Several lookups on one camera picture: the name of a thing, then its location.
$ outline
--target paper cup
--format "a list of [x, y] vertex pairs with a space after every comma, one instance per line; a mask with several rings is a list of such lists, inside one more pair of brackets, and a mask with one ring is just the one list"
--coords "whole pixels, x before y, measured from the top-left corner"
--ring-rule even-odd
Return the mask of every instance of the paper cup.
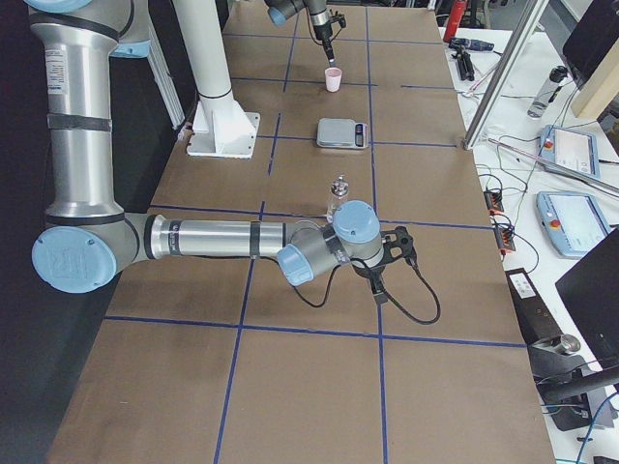
[[325, 70], [325, 81], [329, 92], [337, 92], [341, 83], [341, 69], [327, 68]]

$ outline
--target power drill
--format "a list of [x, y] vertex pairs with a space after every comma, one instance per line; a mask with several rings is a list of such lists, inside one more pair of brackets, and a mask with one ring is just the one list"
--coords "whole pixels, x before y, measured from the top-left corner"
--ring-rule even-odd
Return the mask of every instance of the power drill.
[[458, 37], [452, 37], [449, 40], [449, 48], [456, 50], [459, 46], [471, 51], [492, 51], [494, 49], [494, 43], [490, 42], [461, 39]]

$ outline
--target red fire extinguisher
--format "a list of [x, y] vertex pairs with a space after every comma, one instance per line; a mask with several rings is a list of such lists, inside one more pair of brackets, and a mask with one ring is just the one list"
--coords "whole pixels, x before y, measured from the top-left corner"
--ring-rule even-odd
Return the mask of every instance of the red fire extinguisher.
[[443, 42], [448, 42], [456, 34], [457, 28], [460, 25], [460, 21], [466, 11], [466, 0], [455, 0], [452, 10], [449, 13], [449, 19], [447, 19], [447, 28], [445, 29], [445, 35], [443, 36]]

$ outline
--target blue cable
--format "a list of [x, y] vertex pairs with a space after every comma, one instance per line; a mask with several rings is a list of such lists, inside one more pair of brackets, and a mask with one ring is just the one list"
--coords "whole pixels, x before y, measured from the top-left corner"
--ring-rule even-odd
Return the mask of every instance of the blue cable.
[[580, 458], [582, 457], [582, 454], [584, 453], [584, 449], [587, 446], [587, 443], [589, 442], [589, 437], [591, 436], [591, 432], [593, 432], [593, 427], [596, 424], [596, 421], [598, 420], [598, 416], [600, 415], [600, 412], [602, 411], [603, 407], [605, 406], [605, 404], [610, 401], [612, 398], [614, 398], [615, 396], [617, 396], [617, 394], [619, 394], [618, 392], [613, 393], [611, 396], [607, 397], [602, 404], [598, 407], [598, 410], [596, 411], [596, 414], [593, 415], [593, 419], [591, 419], [591, 424], [589, 425], [589, 429], [587, 430], [587, 434], [584, 436], [584, 440], [582, 441], [582, 445], [580, 446], [580, 451], [578, 452], [578, 457], [576, 458], [576, 463], [580, 462]]

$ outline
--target white table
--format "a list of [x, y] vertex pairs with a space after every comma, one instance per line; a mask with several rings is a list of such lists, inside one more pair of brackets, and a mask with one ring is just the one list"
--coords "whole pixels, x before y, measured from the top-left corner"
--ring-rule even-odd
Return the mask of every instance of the white table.
[[[492, 31], [480, 29], [459, 29], [457, 37], [468, 39], [479, 39], [495, 44], [495, 50], [502, 52], [511, 35], [510, 31]], [[452, 73], [452, 79], [459, 92], [465, 92], [473, 84], [470, 81], [460, 81], [457, 73], [456, 60], [452, 58], [453, 50], [446, 47], [446, 55]], [[499, 55], [488, 52], [470, 52], [471, 60], [476, 69], [476, 79], [489, 71], [499, 60]], [[512, 135], [522, 139], [532, 139], [539, 136], [540, 131], [546, 125], [554, 124], [561, 126], [563, 121], [563, 109], [567, 100], [575, 90], [575, 85], [570, 83], [559, 93], [556, 101], [551, 104], [544, 116], [539, 120], [534, 120], [526, 115], [526, 110], [533, 101], [534, 97], [547, 78], [550, 70], [555, 66], [563, 65], [559, 55], [552, 46], [545, 33], [536, 33], [530, 39], [529, 45], [519, 57], [512, 75], [508, 79], [501, 99], [493, 109], [486, 127], [486, 133], [492, 138], [501, 135]], [[458, 96], [460, 110], [464, 119], [464, 124], [468, 128], [473, 115], [477, 109], [479, 101], [486, 90], [488, 78], [475, 91], [480, 94], [477, 98], [466, 98]], [[563, 127], [588, 123], [587, 120], [577, 119], [568, 108], [565, 113]], [[608, 142], [604, 132], [597, 124], [583, 126], [582, 131], [594, 133], [597, 136], [600, 160], [618, 161], [617, 155]], [[536, 154], [539, 150], [536, 142], [521, 142], [515, 139], [504, 137], [505, 143], [526, 150], [528, 153]], [[479, 142], [473, 149], [475, 162], [478, 164], [480, 174], [491, 173], [501, 179], [503, 188], [510, 188], [504, 192], [503, 205], [505, 214], [512, 221], [516, 221], [516, 233], [524, 237], [539, 252], [540, 262], [537, 269], [529, 276], [537, 287], [540, 295], [554, 316], [557, 324], [565, 334], [575, 335], [581, 342], [582, 336], [576, 328], [572, 318], [568, 314], [554, 283], [574, 264], [575, 260], [565, 259], [552, 247], [545, 231], [540, 225], [537, 216], [535, 198], [541, 190], [575, 190], [593, 194], [604, 213], [608, 223], [619, 222], [619, 199], [612, 198], [593, 188], [589, 188], [576, 180], [570, 180], [562, 176], [557, 176], [543, 171], [541, 167], [533, 167], [534, 161], [521, 157], [517, 159], [510, 153], [501, 150], [500, 156], [497, 155], [496, 147], [488, 142]], [[518, 178], [526, 180], [532, 172], [528, 181], [528, 190], [522, 194], [515, 189], [524, 187], [522, 182], [510, 176], [512, 173]], [[619, 186], [619, 166], [603, 164], [601, 166], [602, 180], [608, 184]], [[498, 187], [498, 182], [489, 177], [480, 178], [482, 187], [488, 185], [489, 188]], [[533, 249], [520, 239], [516, 238], [516, 252], [509, 253], [503, 262], [504, 269], [524, 268], [530, 270], [536, 262], [536, 255]], [[579, 354], [586, 360], [595, 359], [586, 344]], [[596, 363], [590, 364], [594, 370], [600, 367]], [[614, 389], [607, 389], [611, 394]], [[619, 408], [617, 397], [613, 400], [615, 409]], [[580, 447], [580, 442], [576, 437], [582, 437], [586, 433], [586, 428], [572, 430], [568, 432], [559, 431], [550, 417], [545, 417], [548, 434], [557, 459], [567, 459], [574, 461]], [[593, 462], [594, 455], [619, 459], [619, 420], [615, 421], [612, 429], [596, 428], [592, 434], [594, 439], [590, 442], [583, 454], [581, 461]]]

